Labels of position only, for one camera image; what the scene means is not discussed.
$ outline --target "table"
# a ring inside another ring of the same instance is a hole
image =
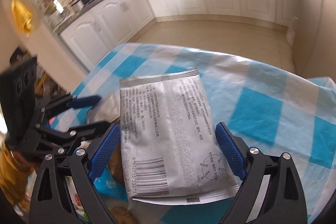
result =
[[[126,77],[194,67],[200,71],[214,124],[225,122],[234,135],[264,154],[292,155],[305,193],[308,222],[312,222],[336,187],[336,85],[330,78],[305,80],[264,63],[219,52],[127,43],[108,53],[74,95],[106,96],[118,92],[119,80]],[[52,127],[66,131],[70,126],[84,124],[87,111],[68,110],[55,119]],[[231,202],[148,205],[134,211],[136,216],[137,210],[155,211],[147,215],[150,219],[145,223],[215,224]],[[260,199],[249,219],[257,216],[258,206]]]

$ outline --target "blue gripper pad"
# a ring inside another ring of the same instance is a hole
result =
[[[99,103],[101,100],[101,97],[99,95],[92,95],[92,96],[87,96],[83,98],[76,98],[73,99],[68,107],[78,109],[78,108],[84,108],[88,106],[94,106]]]
[[[96,178],[102,176],[106,165],[109,163],[109,160],[119,142],[120,127],[115,125],[91,158],[88,177],[92,182],[94,182]]]
[[[244,180],[247,176],[244,168],[244,158],[221,123],[216,125],[215,134],[218,145],[229,163],[233,174]]]

